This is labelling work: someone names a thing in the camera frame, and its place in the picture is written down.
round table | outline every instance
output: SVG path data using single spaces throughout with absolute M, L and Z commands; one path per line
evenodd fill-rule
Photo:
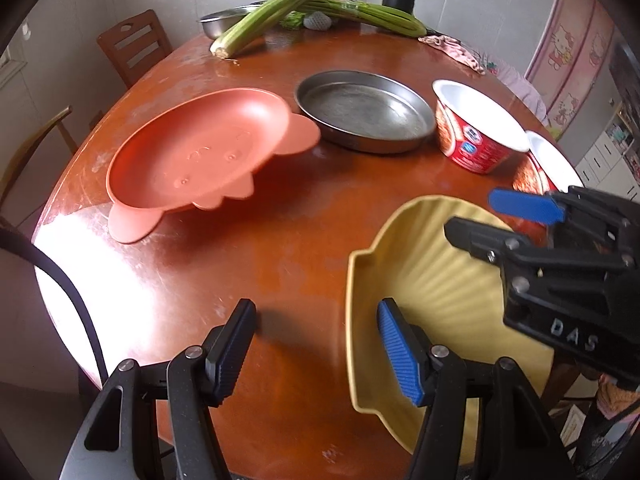
M 56 185 L 34 243 L 82 294 L 109 371 L 127 357 L 141 365 L 170 360 L 224 323 L 240 298 L 255 302 L 258 331 L 235 392 L 211 410 L 231 471 L 257 480 L 402 478 L 409 454 L 376 416 L 351 406 L 344 343 L 348 256 L 369 247 L 389 215 L 416 196 L 451 195 L 487 207 L 490 189 L 511 185 L 518 159 L 477 176 L 447 160 L 434 142 L 401 156 L 375 156 L 321 141 L 306 153 L 269 161 L 255 175 L 250 199 L 166 215 L 151 235 L 128 246 L 107 229 L 108 165 L 130 134 L 188 99 L 257 87 L 296 110 L 296 85 L 336 69 L 396 79 L 432 108 L 434 80 L 460 81 L 500 103 L 524 129 L 546 132 L 493 75 L 372 27 L 275 30 L 236 60 L 215 60 L 209 45 L 200 35 L 181 46 L 107 113 Z M 542 238 L 542 229 L 520 227 Z M 47 276 L 38 280 L 62 341 L 98 383 L 71 304 Z M 158 412 L 159 432 L 170 440 L 166 405 Z

metal bolt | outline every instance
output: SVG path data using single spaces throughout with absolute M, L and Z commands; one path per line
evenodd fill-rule
M 202 346 L 190 346 L 184 351 L 187 359 L 197 359 L 202 355 Z
M 133 359 L 124 359 L 124 361 L 118 365 L 118 370 L 121 372 L 128 372 L 133 368 L 135 363 L 136 362 Z
M 520 242 L 515 238 L 507 238 L 504 244 L 512 251 L 516 250 L 520 246 Z
M 523 276 L 516 276 L 511 280 L 511 286 L 518 294 L 524 294 L 529 290 L 529 280 Z
M 500 368 L 502 368 L 503 370 L 513 370 L 513 367 L 516 365 L 516 361 L 514 361 L 510 357 L 502 357 L 499 363 Z
M 434 357 L 443 358 L 449 355 L 449 349 L 444 345 L 435 345 L 431 348 Z

metal basin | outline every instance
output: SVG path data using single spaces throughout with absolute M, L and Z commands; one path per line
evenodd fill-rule
M 300 83 L 295 98 L 326 140 L 359 152 L 407 152 L 435 128 L 433 111 L 423 98 L 377 74 L 321 72 Z
M 200 19 L 202 30 L 209 38 L 215 40 L 258 7 L 260 7 L 260 4 L 251 4 L 207 14 Z

shell-shaped yellow container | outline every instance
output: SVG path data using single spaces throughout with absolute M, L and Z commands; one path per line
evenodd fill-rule
M 502 323 L 500 271 L 447 242 L 444 224 L 460 216 L 506 228 L 481 207 L 448 196 L 416 198 L 398 209 L 368 250 L 349 258 L 346 298 L 347 367 L 351 402 L 379 416 L 391 435 L 412 452 L 424 416 L 402 392 L 376 326 L 376 307 L 392 297 L 409 323 L 434 344 L 460 357 L 518 362 L 538 394 L 549 376 L 553 351 Z M 466 403 L 460 463 L 474 459 L 478 401 Z

orange silicone bowl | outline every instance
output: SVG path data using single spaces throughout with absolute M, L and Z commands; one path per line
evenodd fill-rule
M 233 88 L 180 104 L 142 126 L 113 157 L 109 232 L 133 243 L 167 212 L 247 198 L 252 173 L 272 155 L 303 152 L 319 138 L 313 121 L 265 90 Z

